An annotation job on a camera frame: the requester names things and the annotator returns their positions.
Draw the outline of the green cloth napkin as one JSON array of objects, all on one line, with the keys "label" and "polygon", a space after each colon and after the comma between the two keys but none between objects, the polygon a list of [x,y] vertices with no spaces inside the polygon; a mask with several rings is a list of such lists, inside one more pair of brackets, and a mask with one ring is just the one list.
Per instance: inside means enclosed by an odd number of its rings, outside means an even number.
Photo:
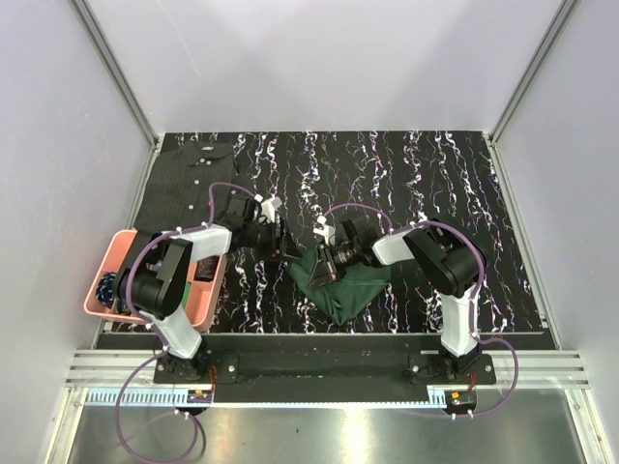
[{"label": "green cloth napkin", "polygon": [[317,264],[317,251],[308,249],[286,271],[299,290],[332,323],[341,326],[355,319],[391,281],[391,269],[373,268],[362,263],[344,270],[342,279],[310,287],[310,275]]}]

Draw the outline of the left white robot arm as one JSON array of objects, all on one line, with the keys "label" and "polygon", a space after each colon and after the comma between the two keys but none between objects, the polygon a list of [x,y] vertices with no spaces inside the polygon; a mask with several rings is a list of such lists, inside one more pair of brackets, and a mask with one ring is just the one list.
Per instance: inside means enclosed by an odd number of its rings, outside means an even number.
[{"label": "left white robot arm", "polygon": [[190,228],[138,230],[113,282],[115,296],[151,325],[175,371],[190,383],[208,373],[209,360],[198,353],[202,338],[190,322],[183,297],[190,264],[251,248],[263,260],[301,257],[284,218],[282,201],[233,197],[212,222]]}]

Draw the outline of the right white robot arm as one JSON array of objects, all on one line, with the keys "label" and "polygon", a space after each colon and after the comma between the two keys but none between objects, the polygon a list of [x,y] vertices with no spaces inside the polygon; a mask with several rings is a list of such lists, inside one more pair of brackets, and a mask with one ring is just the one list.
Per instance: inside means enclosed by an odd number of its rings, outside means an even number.
[{"label": "right white robot arm", "polygon": [[440,374],[455,384],[470,376],[474,363],[469,355],[479,346],[478,298],[486,273],[481,249],[453,225],[437,218],[386,234],[371,226],[359,227],[352,220],[343,221],[341,229],[341,239],[330,225],[314,230],[322,239],[309,273],[309,288],[339,282],[357,265],[381,269],[416,262],[442,305],[441,345],[447,354],[439,359]]}]

